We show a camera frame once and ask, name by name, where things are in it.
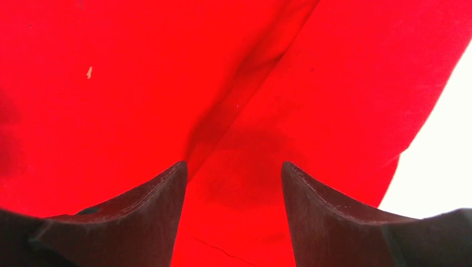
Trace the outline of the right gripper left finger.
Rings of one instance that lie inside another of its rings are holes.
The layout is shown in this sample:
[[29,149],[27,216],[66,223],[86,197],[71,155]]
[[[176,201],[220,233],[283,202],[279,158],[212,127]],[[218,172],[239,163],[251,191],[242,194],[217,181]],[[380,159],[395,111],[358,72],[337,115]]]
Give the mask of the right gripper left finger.
[[2,266],[169,266],[188,168],[179,161],[74,215],[1,211]]

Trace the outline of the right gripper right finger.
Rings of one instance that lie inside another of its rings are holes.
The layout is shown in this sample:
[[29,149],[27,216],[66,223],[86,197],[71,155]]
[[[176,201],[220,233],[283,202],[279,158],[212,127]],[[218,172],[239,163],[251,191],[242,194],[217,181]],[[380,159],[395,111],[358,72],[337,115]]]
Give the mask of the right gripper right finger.
[[470,266],[471,210],[414,219],[365,205],[285,162],[297,266]]

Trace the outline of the red t-shirt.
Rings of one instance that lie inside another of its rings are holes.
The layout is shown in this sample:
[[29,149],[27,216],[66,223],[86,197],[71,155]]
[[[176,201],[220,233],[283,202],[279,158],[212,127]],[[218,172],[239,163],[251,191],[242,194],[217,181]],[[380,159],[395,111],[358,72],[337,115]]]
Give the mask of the red t-shirt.
[[74,215],[179,161],[169,266],[297,266],[285,162],[392,214],[471,210],[471,2],[1,2],[1,211]]

